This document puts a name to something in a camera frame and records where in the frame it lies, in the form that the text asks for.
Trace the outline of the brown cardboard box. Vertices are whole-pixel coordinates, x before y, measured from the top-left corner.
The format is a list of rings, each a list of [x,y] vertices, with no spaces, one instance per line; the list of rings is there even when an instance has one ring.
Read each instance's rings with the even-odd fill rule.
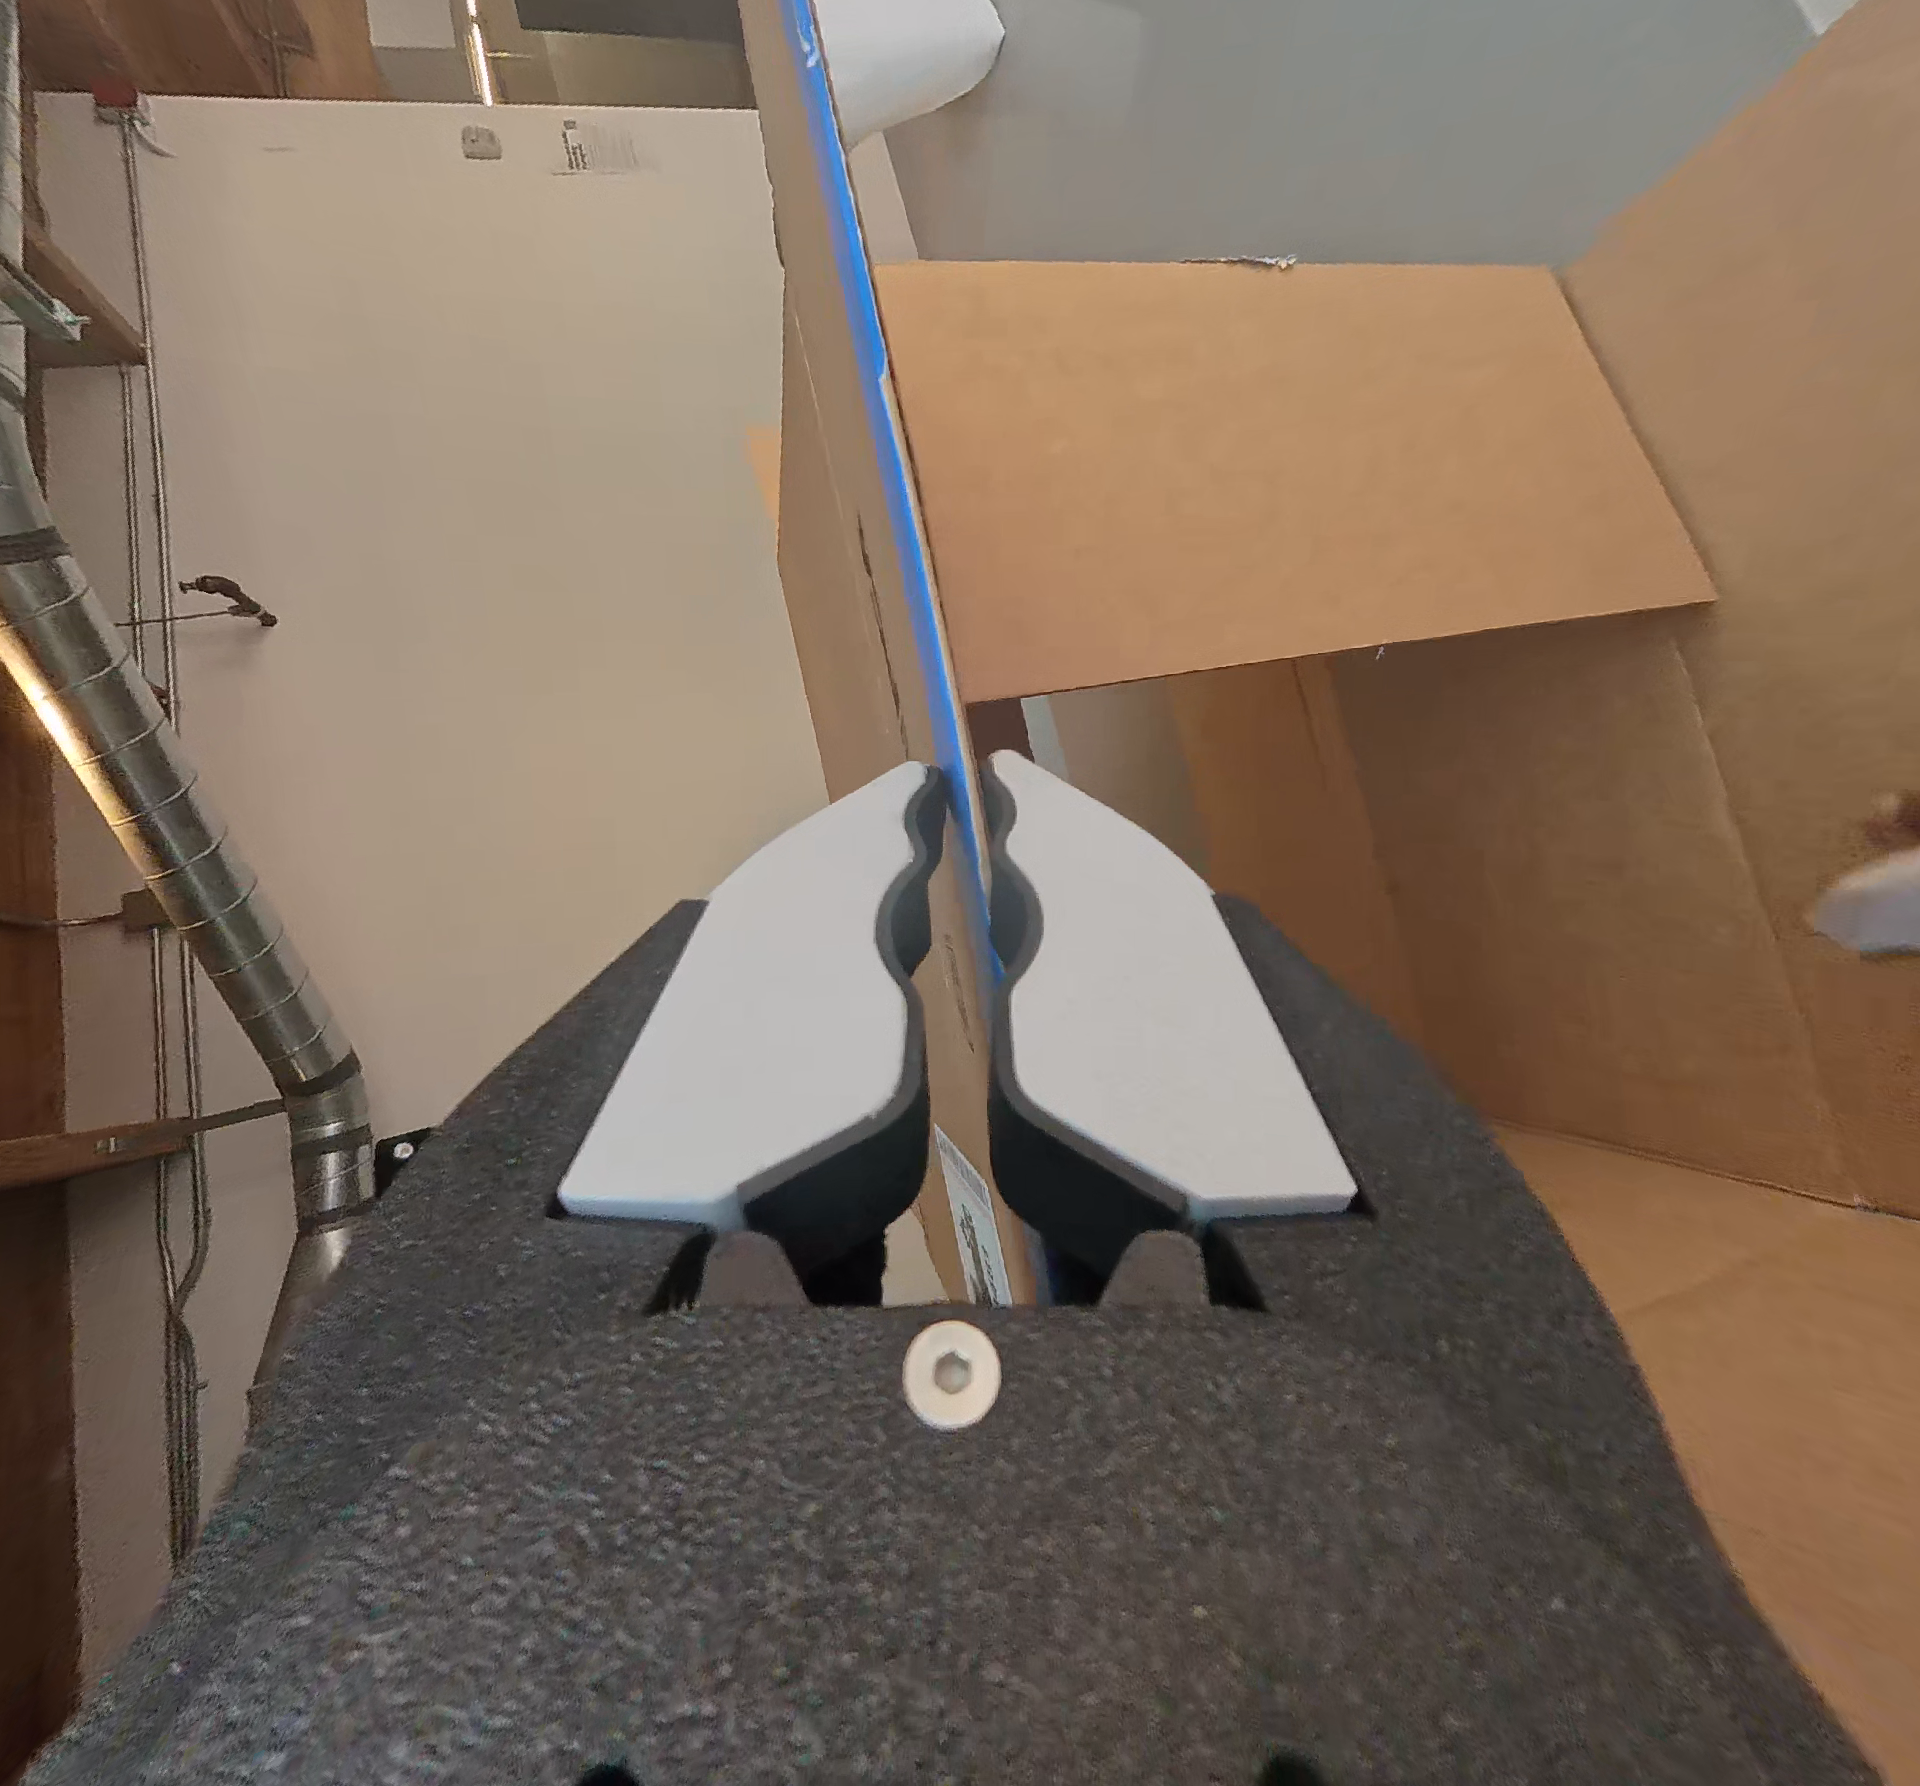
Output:
[[[875,268],[811,0],[737,13],[825,787],[957,816],[934,1119],[991,1149],[1012,751],[1211,888],[1359,1184],[994,1330],[934,1773],[1877,1784],[1484,1123],[1916,1219],[1916,958],[1810,930],[1916,758],[1916,0],[1568,272]]]

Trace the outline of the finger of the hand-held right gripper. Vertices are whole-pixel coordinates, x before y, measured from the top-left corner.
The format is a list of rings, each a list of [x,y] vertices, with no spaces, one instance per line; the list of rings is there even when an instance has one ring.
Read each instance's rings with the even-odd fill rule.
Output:
[[[1916,958],[1916,846],[1884,853],[1822,891],[1810,930],[1858,958]]]

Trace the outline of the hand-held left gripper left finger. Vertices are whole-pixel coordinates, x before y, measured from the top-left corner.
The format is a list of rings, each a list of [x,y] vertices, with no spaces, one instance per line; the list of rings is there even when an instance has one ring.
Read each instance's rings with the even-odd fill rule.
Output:
[[[814,1306],[879,1306],[928,1175],[928,888],[949,777],[901,764],[701,901],[559,1178],[570,1222],[780,1246]]]

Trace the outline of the white paper roll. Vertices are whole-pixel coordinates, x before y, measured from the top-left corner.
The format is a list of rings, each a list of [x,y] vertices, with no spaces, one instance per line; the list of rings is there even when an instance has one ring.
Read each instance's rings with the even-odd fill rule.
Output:
[[[994,0],[811,0],[843,148],[972,92],[1002,46]]]

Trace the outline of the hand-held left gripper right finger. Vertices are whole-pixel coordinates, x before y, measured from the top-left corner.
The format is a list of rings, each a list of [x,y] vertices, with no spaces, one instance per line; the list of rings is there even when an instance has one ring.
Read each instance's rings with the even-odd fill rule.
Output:
[[[991,1178],[1078,1294],[1141,1235],[1202,1246],[1356,1206],[1223,904],[1179,856],[998,751],[988,862]]]

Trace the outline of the flexible metal duct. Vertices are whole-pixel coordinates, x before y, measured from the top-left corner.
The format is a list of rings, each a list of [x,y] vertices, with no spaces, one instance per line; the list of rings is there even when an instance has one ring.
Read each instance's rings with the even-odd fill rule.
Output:
[[[3,413],[3,664],[266,1068],[290,1126],[290,1270],[329,1280],[374,1203],[367,1088],[258,872],[48,517]]]

